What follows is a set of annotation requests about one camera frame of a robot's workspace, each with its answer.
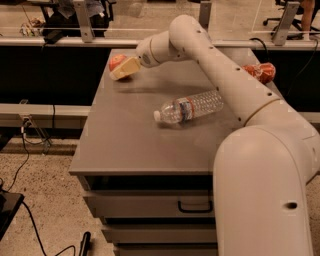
bottle label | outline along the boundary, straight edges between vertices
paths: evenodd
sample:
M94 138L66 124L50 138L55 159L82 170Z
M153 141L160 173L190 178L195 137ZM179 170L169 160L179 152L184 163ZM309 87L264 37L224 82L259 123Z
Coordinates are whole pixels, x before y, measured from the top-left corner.
M190 120L194 117L194 106L190 98L180 98L177 99L180 105L180 112L182 117L182 122Z

plastic water bottle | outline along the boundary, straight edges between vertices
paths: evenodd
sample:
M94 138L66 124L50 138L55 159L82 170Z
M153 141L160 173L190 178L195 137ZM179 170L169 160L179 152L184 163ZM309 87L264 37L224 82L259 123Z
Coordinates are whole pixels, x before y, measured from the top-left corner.
M160 111L154 112L157 122L169 124L184 122L193 118L220 111L223 101L216 90L165 102Z

bottle cap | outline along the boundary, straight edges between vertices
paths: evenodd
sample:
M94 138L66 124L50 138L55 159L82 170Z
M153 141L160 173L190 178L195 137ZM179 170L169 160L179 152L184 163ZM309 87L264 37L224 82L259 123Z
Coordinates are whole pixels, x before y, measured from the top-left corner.
M157 122L161 121L160 111L154 111L153 116L154 116L154 120L156 120Z

drawer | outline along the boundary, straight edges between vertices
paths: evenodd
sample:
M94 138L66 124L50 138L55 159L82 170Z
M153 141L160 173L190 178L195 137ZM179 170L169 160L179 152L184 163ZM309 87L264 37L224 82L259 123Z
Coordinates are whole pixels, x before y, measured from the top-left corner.
M214 217L208 190L89 191L83 198L94 217Z
M218 256L216 244L207 245L120 245L115 256Z
M214 224L106 225L102 233L114 244L217 242Z

cabinet top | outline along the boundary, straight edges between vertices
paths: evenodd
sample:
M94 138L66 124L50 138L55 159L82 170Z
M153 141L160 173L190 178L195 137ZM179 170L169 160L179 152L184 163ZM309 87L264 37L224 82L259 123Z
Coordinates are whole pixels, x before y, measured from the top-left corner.
M256 64L249 49L221 49L239 65ZM110 57L134 50L112 50ZM238 121L225 104L220 112L183 124L159 124L153 112L168 101L215 89L193 61L168 62L123 81L105 68L70 174L207 175L215 153Z

